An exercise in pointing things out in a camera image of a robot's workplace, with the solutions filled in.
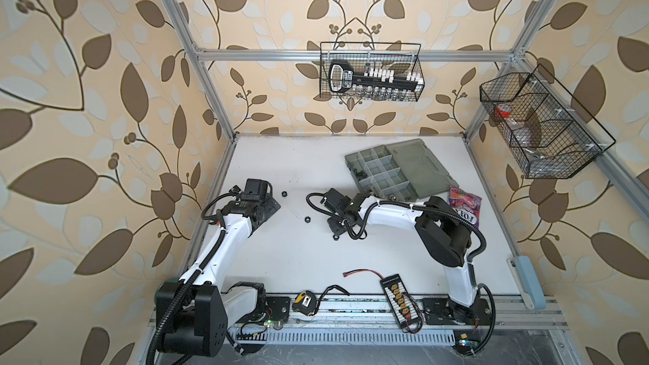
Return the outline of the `grey compartment organizer box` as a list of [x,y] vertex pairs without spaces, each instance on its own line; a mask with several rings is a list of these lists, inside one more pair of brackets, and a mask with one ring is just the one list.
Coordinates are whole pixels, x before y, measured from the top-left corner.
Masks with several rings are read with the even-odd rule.
[[458,185],[422,140],[360,150],[345,162],[359,191],[380,199],[415,202]]

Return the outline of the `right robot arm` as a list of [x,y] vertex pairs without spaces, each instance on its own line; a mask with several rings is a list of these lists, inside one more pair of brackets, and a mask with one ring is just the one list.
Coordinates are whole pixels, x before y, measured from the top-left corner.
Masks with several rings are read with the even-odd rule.
[[389,226],[415,231],[431,258],[444,267],[449,287],[446,302],[434,313],[455,324],[479,325],[495,318],[495,306],[483,307],[476,283],[473,259],[483,253],[487,243],[483,233],[468,219],[458,214],[440,197],[433,196],[424,204],[378,199],[357,194],[350,198],[330,189],[324,194],[307,196],[308,205],[328,216],[333,238],[348,235],[362,240],[371,225]]

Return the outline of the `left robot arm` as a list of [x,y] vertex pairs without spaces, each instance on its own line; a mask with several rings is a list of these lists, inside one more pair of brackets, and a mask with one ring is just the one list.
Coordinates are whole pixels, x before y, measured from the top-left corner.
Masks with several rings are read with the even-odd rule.
[[159,353],[179,355],[179,364],[193,357],[214,358],[238,320],[265,311],[263,284],[238,282],[227,292],[222,286],[243,243],[279,209],[270,182],[253,178],[204,207],[200,217],[212,237],[196,261],[155,294],[155,331],[145,363],[155,363]]

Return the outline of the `yellow black tape measure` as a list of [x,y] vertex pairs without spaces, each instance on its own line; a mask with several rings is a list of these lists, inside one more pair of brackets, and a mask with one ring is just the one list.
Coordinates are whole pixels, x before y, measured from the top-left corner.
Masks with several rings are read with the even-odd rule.
[[292,310],[305,316],[314,316],[317,312],[318,298],[311,291],[300,292],[292,303]]

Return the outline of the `black charger board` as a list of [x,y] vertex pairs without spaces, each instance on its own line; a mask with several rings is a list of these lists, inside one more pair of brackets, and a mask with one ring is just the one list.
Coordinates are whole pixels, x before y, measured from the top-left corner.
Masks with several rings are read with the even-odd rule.
[[402,278],[390,275],[380,280],[381,288],[402,332],[417,334],[424,325],[421,309],[408,292]]

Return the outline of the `pink candy bag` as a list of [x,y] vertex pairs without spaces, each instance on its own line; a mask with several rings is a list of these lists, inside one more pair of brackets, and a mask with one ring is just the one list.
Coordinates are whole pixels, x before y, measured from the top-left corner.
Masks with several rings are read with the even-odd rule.
[[481,197],[467,193],[456,186],[451,186],[448,203],[462,218],[479,228]]

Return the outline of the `socket set holder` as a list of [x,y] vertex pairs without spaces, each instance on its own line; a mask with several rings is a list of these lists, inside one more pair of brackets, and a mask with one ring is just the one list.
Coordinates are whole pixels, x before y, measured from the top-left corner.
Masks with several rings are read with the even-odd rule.
[[425,86],[424,78],[419,73],[410,72],[405,78],[399,77],[391,69],[366,67],[356,72],[345,60],[336,59],[326,73],[326,82],[331,92],[355,94],[394,94],[397,96],[417,96]]

